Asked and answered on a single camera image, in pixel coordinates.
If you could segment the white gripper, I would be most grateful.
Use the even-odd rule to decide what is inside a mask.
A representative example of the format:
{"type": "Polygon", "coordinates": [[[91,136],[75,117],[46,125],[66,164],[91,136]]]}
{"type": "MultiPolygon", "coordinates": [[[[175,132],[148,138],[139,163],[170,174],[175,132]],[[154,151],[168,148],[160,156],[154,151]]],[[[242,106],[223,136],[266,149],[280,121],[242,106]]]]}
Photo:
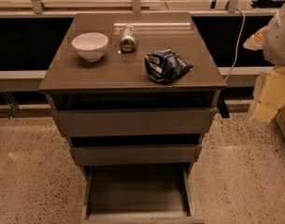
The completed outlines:
{"type": "MultiPolygon", "coordinates": [[[[243,44],[244,49],[263,48],[266,26],[251,35],[243,44]]],[[[254,107],[252,118],[260,123],[269,123],[285,105],[285,67],[274,69],[266,76],[260,102],[254,107]]]]}

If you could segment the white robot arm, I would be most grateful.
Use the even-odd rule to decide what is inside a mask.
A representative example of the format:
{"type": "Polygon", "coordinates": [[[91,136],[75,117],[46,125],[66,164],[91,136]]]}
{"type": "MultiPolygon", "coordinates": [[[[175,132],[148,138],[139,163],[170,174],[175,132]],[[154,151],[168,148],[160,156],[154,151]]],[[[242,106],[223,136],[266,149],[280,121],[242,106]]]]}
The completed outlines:
{"type": "Polygon", "coordinates": [[[285,3],[270,22],[250,38],[243,47],[261,49],[264,59],[274,65],[268,74],[261,73],[255,81],[248,125],[261,128],[285,105],[285,3]]]}

